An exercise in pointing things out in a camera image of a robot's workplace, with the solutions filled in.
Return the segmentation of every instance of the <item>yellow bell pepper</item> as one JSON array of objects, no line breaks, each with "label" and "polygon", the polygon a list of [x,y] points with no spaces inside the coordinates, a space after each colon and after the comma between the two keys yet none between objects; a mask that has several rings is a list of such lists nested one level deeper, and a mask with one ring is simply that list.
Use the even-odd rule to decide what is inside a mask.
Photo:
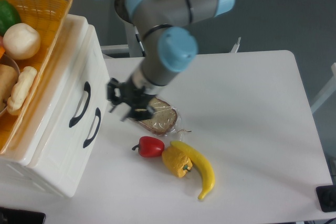
[{"label": "yellow bell pepper", "polygon": [[179,178],[190,172],[193,167],[190,158],[184,152],[172,146],[162,152],[162,161],[171,173]]}]

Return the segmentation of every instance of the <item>banana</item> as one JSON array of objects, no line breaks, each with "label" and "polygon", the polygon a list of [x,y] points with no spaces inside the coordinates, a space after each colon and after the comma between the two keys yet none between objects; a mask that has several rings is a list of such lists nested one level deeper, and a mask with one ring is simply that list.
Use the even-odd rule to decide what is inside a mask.
[{"label": "banana", "polygon": [[171,141],[170,145],[184,152],[201,172],[203,188],[198,199],[203,199],[215,185],[215,173],[211,163],[200,152],[186,143]]}]

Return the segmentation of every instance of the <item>toy food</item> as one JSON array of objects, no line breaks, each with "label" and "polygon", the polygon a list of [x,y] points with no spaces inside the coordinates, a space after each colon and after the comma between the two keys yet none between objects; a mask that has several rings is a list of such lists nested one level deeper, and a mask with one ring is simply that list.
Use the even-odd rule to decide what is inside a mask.
[{"label": "toy food", "polygon": [[34,56],[40,49],[40,45],[40,34],[24,23],[11,26],[4,35],[6,54],[14,60],[24,60]]},{"label": "toy food", "polygon": [[4,36],[7,30],[21,23],[21,18],[17,10],[7,0],[0,0],[0,36]]},{"label": "toy food", "polygon": [[215,185],[215,173],[211,163],[197,150],[186,143],[180,141],[171,141],[170,145],[182,151],[191,162],[198,168],[202,176],[203,188],[198,196],[198,199],[203,199]]},{"label": "toy food", "polygon": [[165,135],[175,125],[177,112],[165,101],[153,98],[149,105],[155,109],[152,119],[139,121],[139,124],[155,135]]},{"label": "toy food", "polygon": [[2,55],[4,55],[4,53],[5,53],[5,48],[0,45],[0,59],[1,59]]},{"label": "toy food", "polygon": [[15,85],[18,74],[14,68],[0,64],[0,111],[6,107],[7,99]]},{"label": "toy food", "polygon": [[11,115],[19,115],[23,102],[33,84],[37,70],[33,67],[25,67],[19,75],[17,83],[12,88],[11,96],[7,101],[7,111]]},{"label": "toy food", "polygon": [[139,139],[139,144],[132,148],[138,148],[138,152],[142,157],[159,157],[164,150],[164,143],[157,138],[151,136],[143,136]]},{"label": "toy food", "polygon": [[190,172],[193,167],[190,158],[184,152],[172,146],[163,151],[162,161],[171,173],[179,178]]}]

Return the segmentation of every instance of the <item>plastic bag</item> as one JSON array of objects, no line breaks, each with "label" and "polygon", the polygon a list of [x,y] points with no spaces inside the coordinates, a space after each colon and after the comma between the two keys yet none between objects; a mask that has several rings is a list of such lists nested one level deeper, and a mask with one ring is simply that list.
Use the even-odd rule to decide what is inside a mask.
[{"label": "plastic bag", "polygon": [[155,109],[153,118],[135,123],[165,142],[184,142],[190,131],[183,127],[179,110],[160,98],[153,98],[149,105]]}]

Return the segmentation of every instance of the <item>black drawer handle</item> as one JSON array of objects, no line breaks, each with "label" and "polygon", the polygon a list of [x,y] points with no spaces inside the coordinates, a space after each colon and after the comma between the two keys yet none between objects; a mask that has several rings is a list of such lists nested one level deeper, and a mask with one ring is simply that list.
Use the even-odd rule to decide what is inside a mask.
[{"label": "black drawer handle", "polygon": [[86,99],[83,111],[82,111],[82,113],[80,113],[80,115],[78,117],[71,118],[71,120],[69,122],[69,128],[75,126],[82,119],[86,110],[88,109],[90,98],[91,98],[91,86],[90,86],[88,81],[85,82],[85,84],[84,84],[84,91],[88,92],[88,98]]},{"label": "black drawer handle", "polygon": [[92,126],[93,126],[93,123],[95,122],[94,120],[96,119],[96,116],[98,117],[99,121],[98,121],[98,125],[96,127],[96,130],[94,131],[94,135],[90,139],[85,139],[85,141],[83,143],[83,148],[88,147],[92,143],[92,141],[95,139],[95,137],[97,136],[97,133],[98,133],[98,130],[99,130],[99,127],[100,127],[100,121],[101,121],[101,113],[100,113],[99,108],[96,108],[96,114],[95,114],[95,117],[93,119]]}]

